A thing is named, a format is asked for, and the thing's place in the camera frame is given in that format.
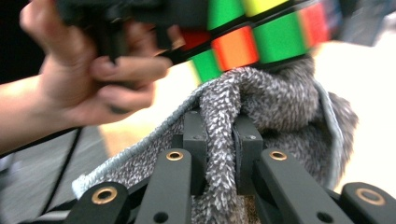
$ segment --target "gray fuzzy fabric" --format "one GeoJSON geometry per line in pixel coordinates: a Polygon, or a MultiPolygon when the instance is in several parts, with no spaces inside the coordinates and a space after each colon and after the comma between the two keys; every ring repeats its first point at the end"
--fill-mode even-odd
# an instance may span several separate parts
{"type": "Polygon", "coordinates": [[[269,71],[243,67],[227,72],[201,87],[146,139],[75,181],[74,189],[80,196],[103,181],[117,181],[129,188],[149,176],[157,154],[170,148],[174,134],[183,133],[183,113],[199,106],[208,145],[207,186],[202,196],[192,199],[192,223],[254,222],[257,219],[247,215],[254,209],[251,200],[236,194],[234,180],[232,128],[239,114],[252,119],[267,147],[289,151],[321,185],[329,178],[337,182],[349,160],[358,117],[346,100],[329,95],[342,134],[341,148],[334,157],[334,136],[313,74],[310,57],[269,71]],[[329,168],[334,164],[335,177],[329,168]]]}

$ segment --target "hand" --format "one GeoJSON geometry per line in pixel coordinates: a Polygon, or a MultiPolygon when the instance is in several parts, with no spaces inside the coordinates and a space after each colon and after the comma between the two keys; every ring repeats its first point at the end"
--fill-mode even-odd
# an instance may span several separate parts
{"type": "Polygon", "coordinates": [[[125,119],[150,106],[153,82],[171,66],[169,60],[153,57],[158,52],[154,34],[142,23],[125,24],[131,56],[118,58],[117,65],[97,57],[94,43],[82,30],[62,23],[53,0],[32,0],[21,12],[21,27],[47,55],[32,97],[65,128],[125,119]],[[125,81],[133,82],[134,89],[108,85],[125,81]],[[115,114],[111,106],[131,112],[115,114]]]}

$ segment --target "gray towel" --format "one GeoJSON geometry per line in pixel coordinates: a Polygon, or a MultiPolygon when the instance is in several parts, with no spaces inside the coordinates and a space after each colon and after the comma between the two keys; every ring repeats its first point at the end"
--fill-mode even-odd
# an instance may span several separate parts
{"type": "Polygon", "coordinates": [[[327,93],[304,57],[270,70],[236,68],[199,87],[153,133],[73,183],[78,197],[103,181],[127,188],[149,176],[156,156],[183,133],[183,114],[200,107],[206,129],[207,186],[192,198],[192,223],[257,221],[249,198],[236,194],[233,121],[248,115],[268,147],[289,151],[319,184],[334,188],[352,151],[357,115],[348,101],[327,93]]]}

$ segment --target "black metal bracket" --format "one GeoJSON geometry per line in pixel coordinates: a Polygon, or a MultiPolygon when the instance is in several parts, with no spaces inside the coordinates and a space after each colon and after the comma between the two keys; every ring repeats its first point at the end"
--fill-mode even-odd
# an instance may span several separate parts
{"type": "MultiPolygon", "coordinates": [[[[151,177],[128,190],[113,182],[92,187],[65,223],[191,223],[191,195],[205,185],[205,129],[198,111],[184,125],[151,177]]],[[[289,152],[263,149],[248,117],[235,121],[233,136],[238,194],[254,195],[261,223],[396,223],[396,200],[384,190],[364,183],[347,184],[341,194],[324,189],[289,152]]]]}

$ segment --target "screw hole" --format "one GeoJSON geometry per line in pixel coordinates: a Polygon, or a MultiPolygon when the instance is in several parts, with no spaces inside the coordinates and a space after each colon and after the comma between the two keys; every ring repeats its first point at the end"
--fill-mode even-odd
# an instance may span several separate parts
{"type": "Polygon", "coordinates": [[[272,151],[270,153],[270,157],[276,161],[284,161],[285,159],[288,158],[288,156],[280,151],[272,151]]]}
{"type": "Polygon", "coordinates": [[[327,213],[318,212],[317,217],[320,221],[322,221],[324,223],[332,223],[333,222],[332,217],[327,213]]]}
{"type": "Polygon", "coordinates": [[[169,161],[179,161],[179,160],[181,160],[183,158],[183,153],[178,152],[178,151],[169,152],[166,155],[166,158],[169,161]]]}
{"type": "Polygon", "coordinates": [[[95,204],[110,203],[117,197],[117,190],[114,187],[104,187],[98,189],[92,195],[92,202],[95,204]]]}
{"type": "Polygon", "coordinates": [[[98,194],[98,199],[104,200],[104,199],[107,199],[110,196],[111,196],[111,191],[110,190],[106,190],[106,191],[100,192],[98,194]]]}
{"type": "Polygon", "coordinates": [[[157,214],[155,214],[154,216],[154,221],[156,223],[164,223],[168,220],[168,214],[166,214],[165,212],[159,212],[157,214]]]}

